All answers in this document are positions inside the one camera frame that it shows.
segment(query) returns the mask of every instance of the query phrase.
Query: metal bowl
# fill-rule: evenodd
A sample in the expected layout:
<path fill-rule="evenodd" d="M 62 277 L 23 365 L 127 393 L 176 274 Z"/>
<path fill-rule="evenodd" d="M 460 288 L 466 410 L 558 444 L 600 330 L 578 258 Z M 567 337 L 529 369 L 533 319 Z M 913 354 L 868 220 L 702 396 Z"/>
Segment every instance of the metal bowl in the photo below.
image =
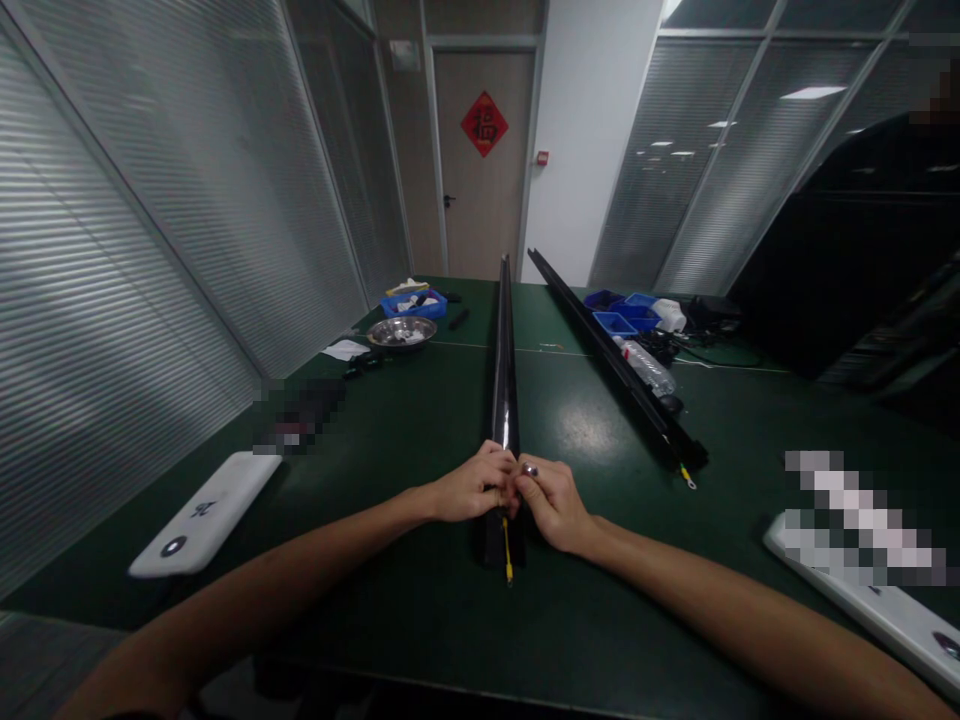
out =
<path fill-rule="evenodd" d="M 407 341 L 405 336 L 420 332 L 423 340 Z M 367 340 L 377 347 L 386 348 L 393 352 L 408 352 L 422 348 L 434 335 L 437 334 L 437 324 L 429 318 L 405 315 L 398 318 L 387 318 L 367 330 Z"/>

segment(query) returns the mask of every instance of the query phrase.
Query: red diamond decoration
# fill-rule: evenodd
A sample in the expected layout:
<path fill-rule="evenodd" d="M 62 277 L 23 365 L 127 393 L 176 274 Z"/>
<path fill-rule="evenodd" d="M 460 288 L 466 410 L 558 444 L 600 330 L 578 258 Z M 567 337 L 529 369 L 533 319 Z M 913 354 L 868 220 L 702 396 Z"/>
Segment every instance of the red diamond decoration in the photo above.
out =
<path fill-rule="evenodd" d="M 510 128 L 486 90 L 480 93 L 460 127 L 481 157 L 486 157 Z"/>

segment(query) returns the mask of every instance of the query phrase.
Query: black rod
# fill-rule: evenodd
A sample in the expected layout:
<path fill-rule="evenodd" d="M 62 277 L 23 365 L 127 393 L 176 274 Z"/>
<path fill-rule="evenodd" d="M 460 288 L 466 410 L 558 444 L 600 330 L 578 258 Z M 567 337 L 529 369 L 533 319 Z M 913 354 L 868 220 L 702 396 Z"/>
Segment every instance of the black rod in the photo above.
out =
<path fill-rule="evenodd" d="M 563 279 L 550 266 L 550 263 L 537 250 L 529 250 L 528 254 L 537 270 L 547 281 L 554 299 L 560 309 L 581 332 L 597 354 L 603 358 L 605 365 L 623 384 L 624 390 L 633 398 L 643 416 L 649 423 L 649 432 L 645 433 L 661 458 L 686 466 L 689 470 L 698 470 L 707 464 L 707 451 L 696 440 L 690 438 L 687 432 L 677 423 L 665 407 L 653 394 L 650 387 L 643 382 L 623 355 L 620 349 L 606 332 L 596 323 L 593 313 L 587 308 Z"/>
<path fill-rule="evenodd" d="M 500 443 L 504 450 L 513 452 L 514 457 L 520 457 L 509 255 L 500 258 L 500 299 L 497 303 L 497 351 L 494 362 L 493 432 L 490 437 Z"/>
<path fill-rule="evenodd" d="M 517 372 L 513 343 L 513 300 L 510 282 L 510 256 L 500 258 L 500 289 L 497 302 L 497 347 L 494 353 L 493 412 L 490 437 L 505 450 L 520 457 L 520 418 L 517 414 Z M 505 511 L 491 510 L 480 522 L 483 537 L 483 564 L 506 567 L 506 543 L 503 518 Z M 508 520 L 510 556 L 514 567 L 526 565 L 526 542 L 523 536 L 523 514 Z"/>

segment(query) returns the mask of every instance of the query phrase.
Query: white remote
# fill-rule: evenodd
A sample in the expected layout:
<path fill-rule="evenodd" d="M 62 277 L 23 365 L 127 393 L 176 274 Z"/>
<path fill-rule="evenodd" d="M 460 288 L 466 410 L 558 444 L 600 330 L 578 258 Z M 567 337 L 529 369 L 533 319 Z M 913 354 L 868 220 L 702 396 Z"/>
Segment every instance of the white remote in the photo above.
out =
<path fill-rule="evenodd" d="M 786 513 L 764 536 L 766 546 L 869 630 L 906 665 L 960 702 L 960 632 L 898 587 L 854 585 L 786 555 Z"/>
<path fill-rule="evenodd" d="M 133 561 L 130 575 L 155 578 L 203 570 L 280 461 L 279 455 L 250 451 L 228 457 Z"/>

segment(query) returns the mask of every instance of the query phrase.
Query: water bottle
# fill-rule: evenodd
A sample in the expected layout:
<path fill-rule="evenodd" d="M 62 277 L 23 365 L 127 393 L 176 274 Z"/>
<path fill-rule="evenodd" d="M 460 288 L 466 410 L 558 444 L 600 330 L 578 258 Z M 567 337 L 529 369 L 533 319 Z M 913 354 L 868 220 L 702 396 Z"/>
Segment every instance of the water bottle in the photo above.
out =
<path fill-rule="evenodd" d="M 619 335 L 615 335 L 613 341 L 620 348 L 620 352 L 627 359 L 627 362 L 630 363 L 630 367 L 650 386 L 654 395 L 657 397 L 673 395 L 674 390 L 677 389 L 677 383 L 674 381 L 673 375 L 658 363 L 650 353 L 633 340 L 624 340 Z"/>

